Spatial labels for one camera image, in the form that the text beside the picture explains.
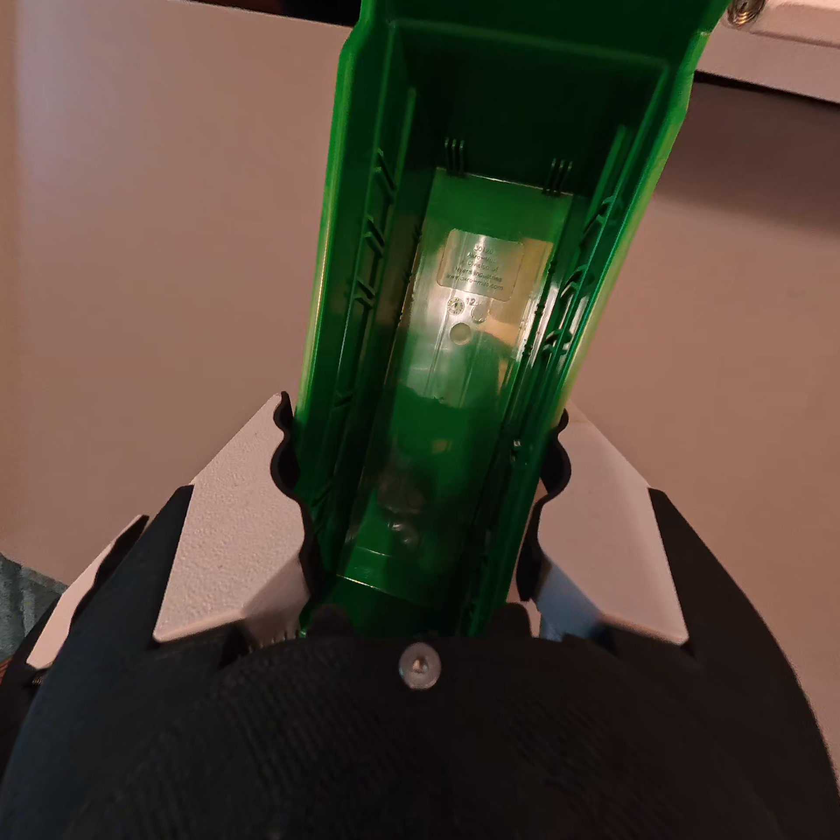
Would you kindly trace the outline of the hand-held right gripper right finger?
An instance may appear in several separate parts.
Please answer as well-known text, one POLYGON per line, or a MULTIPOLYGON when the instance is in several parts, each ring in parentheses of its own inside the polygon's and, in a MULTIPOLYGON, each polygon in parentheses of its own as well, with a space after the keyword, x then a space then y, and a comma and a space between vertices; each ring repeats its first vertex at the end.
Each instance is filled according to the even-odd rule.
POLYGON ((575 405, 542 465, 517 566, 517 598, 541 638, 608 627, 689 640, 650 485, 575 405))

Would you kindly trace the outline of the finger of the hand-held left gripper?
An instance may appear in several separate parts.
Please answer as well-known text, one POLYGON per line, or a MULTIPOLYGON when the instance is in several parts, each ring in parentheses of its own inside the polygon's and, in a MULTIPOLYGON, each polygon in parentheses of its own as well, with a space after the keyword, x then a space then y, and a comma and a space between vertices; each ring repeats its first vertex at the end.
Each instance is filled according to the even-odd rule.
POLYGON ((64 591, 28 653, 27 666, 47 669, 53 665, 79 610, 137 542, 149 519, 146 515, 134 518, 64 591))

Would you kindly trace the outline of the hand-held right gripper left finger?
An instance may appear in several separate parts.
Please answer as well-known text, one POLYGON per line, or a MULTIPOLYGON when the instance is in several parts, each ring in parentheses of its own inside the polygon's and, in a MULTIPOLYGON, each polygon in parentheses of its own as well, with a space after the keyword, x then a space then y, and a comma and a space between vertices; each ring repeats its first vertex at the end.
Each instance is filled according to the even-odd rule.
POLYGON ((236 626, 258 646, 297 636, 322 585, 286 392, 273 395, 193 479, 157 643, 236 626))

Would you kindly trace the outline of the green plastic bin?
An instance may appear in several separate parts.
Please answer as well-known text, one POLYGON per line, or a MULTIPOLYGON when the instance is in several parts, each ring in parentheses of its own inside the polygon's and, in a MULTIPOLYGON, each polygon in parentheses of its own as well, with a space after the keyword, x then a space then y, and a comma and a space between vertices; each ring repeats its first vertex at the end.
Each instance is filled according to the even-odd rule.
POLYGON ((727 2, 362 2, 292 443, 312 634, 475 636, 727 2))

